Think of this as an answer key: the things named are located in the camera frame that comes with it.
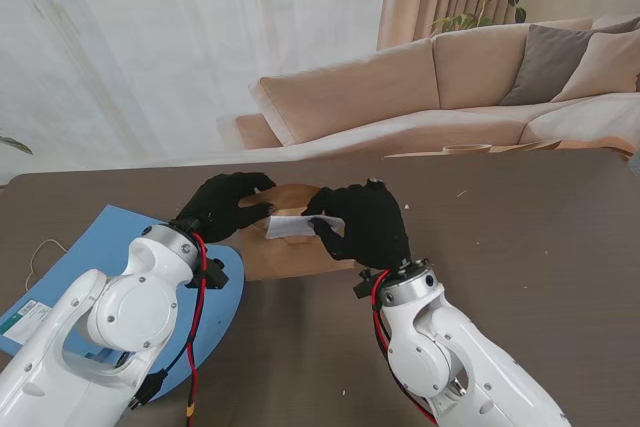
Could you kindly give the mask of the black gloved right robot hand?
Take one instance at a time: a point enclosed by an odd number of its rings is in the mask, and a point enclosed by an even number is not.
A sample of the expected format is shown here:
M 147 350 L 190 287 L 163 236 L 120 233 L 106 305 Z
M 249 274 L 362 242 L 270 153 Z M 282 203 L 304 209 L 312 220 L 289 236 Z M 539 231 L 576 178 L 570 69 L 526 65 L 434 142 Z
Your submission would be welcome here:
M 303 214 L 335 260 L 378 270 L 398 270 L 411 261 L 401 208 L 381 181 L 324 187 Z

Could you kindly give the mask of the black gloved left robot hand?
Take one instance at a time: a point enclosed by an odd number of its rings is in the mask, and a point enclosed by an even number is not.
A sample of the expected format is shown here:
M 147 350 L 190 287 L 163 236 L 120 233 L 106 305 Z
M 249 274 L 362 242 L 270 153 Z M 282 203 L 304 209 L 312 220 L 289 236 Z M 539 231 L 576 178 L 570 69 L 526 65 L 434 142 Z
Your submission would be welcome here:
M 198 234 L 205 243 L 217 243 L 236 231 L 270 216 L 275 207 L 258 203 L 240 207 L 239 202 L 276 184 L 264 173 L 219 174 L 204 182 L 170 224 Z

